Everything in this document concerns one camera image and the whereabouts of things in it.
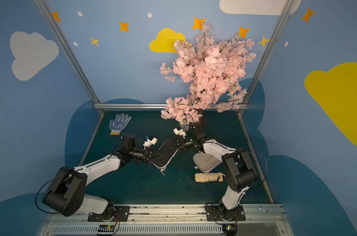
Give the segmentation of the aluminium front rail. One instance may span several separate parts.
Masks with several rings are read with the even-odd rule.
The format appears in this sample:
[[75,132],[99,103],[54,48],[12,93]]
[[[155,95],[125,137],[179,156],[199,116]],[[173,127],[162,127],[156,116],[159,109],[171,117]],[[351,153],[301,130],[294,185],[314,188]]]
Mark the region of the aluminium front rail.
[[244,204],[245,221],[207,221],[207,204],[130,206],[126,222],[88,222],[89,213],[48,215],[40,236],[97,236],[99,225],[114,224],[112,236],[222,236],[222,225],[236,225],[236,236],[292,236],[280,204]]

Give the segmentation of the black zippered umbrella sleeve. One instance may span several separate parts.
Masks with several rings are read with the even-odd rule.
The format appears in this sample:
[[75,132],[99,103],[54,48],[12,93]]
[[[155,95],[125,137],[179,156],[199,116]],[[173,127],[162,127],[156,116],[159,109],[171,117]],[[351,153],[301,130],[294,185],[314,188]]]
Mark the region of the black zippered umbrella sleeve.
[[164,157],[155,159],[152,162],[153,165],[160,170],[163,176],[165,176],[164,171],[166,170],[167,166],[178,152],[178,149],[168,148],[169,144],[177,144],[177,140],[173,138],[168,138],[158,150],[158,152],[163,154]]

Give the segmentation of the left aluminium frame post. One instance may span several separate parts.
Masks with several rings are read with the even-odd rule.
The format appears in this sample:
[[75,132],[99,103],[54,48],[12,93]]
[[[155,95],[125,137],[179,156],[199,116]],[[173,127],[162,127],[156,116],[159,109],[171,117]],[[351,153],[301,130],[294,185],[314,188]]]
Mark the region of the left aluminium frame post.
[[77,60],[76,56],[74,55],[73,50],[70,47],[68,40],[66,39],[63,31],[61,30],[58,21],[55,19],[53,12],[51,11],[47,1],[42,0],[34,0],[37,8],[39,9],[40,13],[42,14],[43,18],[45,19],[46,23],[48,24],[50,30],[52,31],[53,35],[55,36],[56,40],[60,44],[63,52],[65,53],[67,59],[69,60],[70,64],[72,65],[75,73],[77,74],[79,80],[83,84],[84,88],[86,89],[88,95],[90,96],[91,100],[93,101],[94,105],[100,103],[100,100],[95,93],[89,79],[87,78],[83,68],[81,67],[79,61]]

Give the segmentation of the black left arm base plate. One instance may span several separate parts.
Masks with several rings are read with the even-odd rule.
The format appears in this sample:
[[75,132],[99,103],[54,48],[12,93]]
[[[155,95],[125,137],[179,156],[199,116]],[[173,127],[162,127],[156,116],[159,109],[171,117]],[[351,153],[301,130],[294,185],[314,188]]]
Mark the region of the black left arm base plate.
[[128,220],[130,206],[111,206],[104,213],[90,213],[88,222],[126,222]]

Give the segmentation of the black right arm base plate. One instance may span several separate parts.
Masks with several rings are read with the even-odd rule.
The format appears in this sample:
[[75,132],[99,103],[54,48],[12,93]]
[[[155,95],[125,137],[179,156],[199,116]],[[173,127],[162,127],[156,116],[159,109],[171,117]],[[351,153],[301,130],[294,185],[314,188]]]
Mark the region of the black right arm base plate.
[[245,221],[244,208],[237,205],[236,208],[227,209],[223,205],[205,205],[207,221]]

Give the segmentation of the left controller circuit board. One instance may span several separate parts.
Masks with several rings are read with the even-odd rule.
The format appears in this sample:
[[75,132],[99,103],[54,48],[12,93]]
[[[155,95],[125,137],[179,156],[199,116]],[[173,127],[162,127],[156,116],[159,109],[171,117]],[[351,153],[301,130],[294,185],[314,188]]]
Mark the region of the left controller circuit board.
[[111,236],[115,233],[116,226],[114,224],[99,225],[97,229],[97,236]]

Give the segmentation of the controller circuit board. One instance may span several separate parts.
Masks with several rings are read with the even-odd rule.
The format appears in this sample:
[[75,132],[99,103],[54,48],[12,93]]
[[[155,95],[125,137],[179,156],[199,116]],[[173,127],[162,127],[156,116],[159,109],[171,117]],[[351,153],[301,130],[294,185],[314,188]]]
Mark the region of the controller circuit board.
[[114,224],[99,225],[97,229],[97,236],[111,236],[115,233],[116,226]]
[[237,226],[236,225],[222,225],[222,235],[223,236],[236,236],[237,234]]

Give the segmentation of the aluminium frame post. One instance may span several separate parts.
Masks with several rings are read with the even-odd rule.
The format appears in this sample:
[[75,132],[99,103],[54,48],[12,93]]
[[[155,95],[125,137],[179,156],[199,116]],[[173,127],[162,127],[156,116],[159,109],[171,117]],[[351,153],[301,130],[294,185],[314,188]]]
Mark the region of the aluminium frame post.
[[89,79],[87,78],[83,68],[81,67],[79,61],[77,60],[76,56],[74,55],[73,50],[70,47],[68,40],[66,39],[63,31],[61,30],[58,21],[55,19],[53,12],[51,11],[47,1],[42,0],[34,0],[37,8],[39,9],[40,13],[42,14],[43,18],[45,19],[46,23],[48,24],[50,30],[52,31],[53,35],[55,36],[56,40],[60,44],[63,52],[65,53],[67,59],[69,60],[70,64],[72,65],[75,73],[77,74],[79,80],[83,84],[84,88],[86,89],[88,95],[90,96],[91,100],[93,101],[94,105],[100,103],[100,100],[95,93]]
[[243,105],[237,111],[237,115],[239,117],[241,117],[242,113],[248,109],[249,100],[251,99],[252,94],[253,94],[253,92],[254,92],[254,90],[263,74],[263,71],[264,71],[265,67],[267,66],[267,63],[268,63],[268,61],[274,51],[274,48],[282,34],[282,31],[284,30],[284,27],[291,15],[291,10],[294,9],[295,2],[296,1],[294,1],[294,0],[289,0],[289,1],[286,1],[285,4],[283,5],[283,9],[282,9],[282,11],[278,17],[278,20],[274,26],[274,29],[270,36],[270,40],[265,47],[265,50],[261,57],[261,60],[258,64],[258,67],[257,67],[248,87],[247,87],[247,94],[244,97]]

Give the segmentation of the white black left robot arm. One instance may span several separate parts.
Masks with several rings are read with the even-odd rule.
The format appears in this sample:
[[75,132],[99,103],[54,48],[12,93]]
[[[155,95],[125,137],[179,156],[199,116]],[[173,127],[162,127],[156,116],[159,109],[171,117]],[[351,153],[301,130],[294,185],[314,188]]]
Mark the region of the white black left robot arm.
[[164,157],[152,148],[157,138],[147,138],[140,148],[136,147],[136,139],[135,134],[126,134],[120,147],[105,157],[75,168],[60,168],[56,176],[48,181],[49,187],[42,203],[63,216],[89,213],[98,215],[103,221],[113,220],[116,215],[113,202],[86,194],[86,188],[94,180],[124,167],[132,159],[150,164]]

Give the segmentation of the white blue dotted work glove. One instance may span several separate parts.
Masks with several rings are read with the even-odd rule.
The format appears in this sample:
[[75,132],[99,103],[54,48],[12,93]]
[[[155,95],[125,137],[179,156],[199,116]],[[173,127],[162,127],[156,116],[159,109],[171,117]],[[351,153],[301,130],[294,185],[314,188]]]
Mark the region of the white blue dotted work glove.
[[132,118],[128,114],[116,114],[113,120],[110,120],[109,129],[111,136],[118,136],[126,128]]

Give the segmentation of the dark brown tree base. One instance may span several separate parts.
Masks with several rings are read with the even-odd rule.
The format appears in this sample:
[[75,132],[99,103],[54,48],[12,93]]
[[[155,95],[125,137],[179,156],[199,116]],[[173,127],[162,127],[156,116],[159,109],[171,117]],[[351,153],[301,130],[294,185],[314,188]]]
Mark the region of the dark brown tree base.
[[208,127],[208,120],[205,118],[205,116],[203,115],[203,109],[198,109],[197,110],[197,113],[199,115],[202,115],[200,118],[199,118],[199,123],[201,123],[203,129],[206,129]]

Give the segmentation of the right controller circuit board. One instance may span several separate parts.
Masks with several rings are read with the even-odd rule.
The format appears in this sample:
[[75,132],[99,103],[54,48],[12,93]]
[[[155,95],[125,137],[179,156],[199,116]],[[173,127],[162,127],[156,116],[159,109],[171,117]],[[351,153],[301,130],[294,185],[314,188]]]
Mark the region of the right controller circuit board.
[[236,236],[237,234],[237,226],[236,225],[222,225],[222,235],[223,236]]

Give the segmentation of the pink cherry blossom tree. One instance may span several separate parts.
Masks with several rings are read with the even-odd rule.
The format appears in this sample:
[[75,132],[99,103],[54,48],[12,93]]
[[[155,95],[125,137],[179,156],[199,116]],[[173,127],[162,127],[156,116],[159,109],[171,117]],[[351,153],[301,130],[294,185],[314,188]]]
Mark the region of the pink cherry blossom tree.
[[161,118],[179,123],[199,122],[200,111],[211,104],[219,113],[238,110],[247,90],[239,79],[246,75],[246,64],[256,58],[251,50],[255,42],[235,34],[231,39],[215,41],[210,23],[202,23],[201,32],[195,37],[196,45],[177,40],[173,47],[178,58],[172,65],[162,64],[161,75],[170,82],[179,76],[189,84],[185,97],[168,98],[161,111]]

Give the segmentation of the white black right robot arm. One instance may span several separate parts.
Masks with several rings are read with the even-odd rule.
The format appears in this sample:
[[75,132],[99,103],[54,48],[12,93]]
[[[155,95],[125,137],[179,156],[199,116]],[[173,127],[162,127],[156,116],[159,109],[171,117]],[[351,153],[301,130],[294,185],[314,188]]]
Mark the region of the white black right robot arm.
[[200,153],[207,155],[208,161],[216,161],[213,167],[209,168],[210,171],[222,163],[228,187],[220,205],[228,211],[236,209],[246,191],[258,179],[258,172],[250,157],[252,153],[244,148],[228,147],[207,136],[201,123],[191,123],[189,127],[192,137],[187,137],[185,128],[174,128],[176,142],[168,148],[180,151],[186,151],[191,147],[199,148]]

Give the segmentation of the beige folded umbrella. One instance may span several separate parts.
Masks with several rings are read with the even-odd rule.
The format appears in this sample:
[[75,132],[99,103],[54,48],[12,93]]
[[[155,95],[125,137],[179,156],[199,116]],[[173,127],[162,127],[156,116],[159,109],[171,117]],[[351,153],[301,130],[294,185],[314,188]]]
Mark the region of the beige folded umbrella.
[[209,183],[209,182],[223,182],[225,175],[223,173],[196,173],[195,182]]

